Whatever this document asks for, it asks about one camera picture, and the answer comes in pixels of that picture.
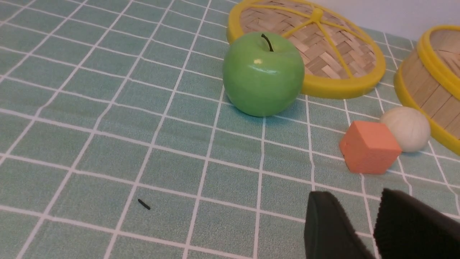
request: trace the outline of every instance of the orange cube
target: orange cube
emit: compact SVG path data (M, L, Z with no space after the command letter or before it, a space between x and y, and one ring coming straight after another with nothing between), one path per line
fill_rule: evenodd
M384 174L401 154L393 134L385 124L354 121L339 144L352 173Z

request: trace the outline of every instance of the woven bamboo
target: woven bamboo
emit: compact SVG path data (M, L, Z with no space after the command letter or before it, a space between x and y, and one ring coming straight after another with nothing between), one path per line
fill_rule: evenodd
M308 24L315 9L308 3L262 0L241 12L240 25L244 33L270 31L285 36L299 50L307 75L347 79L369 74L377 63L368 43L371 39L327 11L321 13L319 22Z
M460 77L460 31L435 31L430 42L444 65ZM460 100L435 79L417 49L404 61L401 75L416 105L439 127L460 140Z

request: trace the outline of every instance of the grid pattern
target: grid pattern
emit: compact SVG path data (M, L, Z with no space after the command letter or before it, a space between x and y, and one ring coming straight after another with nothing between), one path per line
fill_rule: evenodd
M0 0L0 258L305 258L312 190L377 257L383 187L460 221L460 158L435 140L382 176L350 174L338 149L400 105L415 42L366 30L387 59L373 92L252 118L222 87L234 4Z

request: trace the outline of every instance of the white ball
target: white ball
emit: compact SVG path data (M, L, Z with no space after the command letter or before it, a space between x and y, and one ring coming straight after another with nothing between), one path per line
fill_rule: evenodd
M430 140L431 128L426 117L409 107L396 107L380 118L396 138L403 152L417 152Z

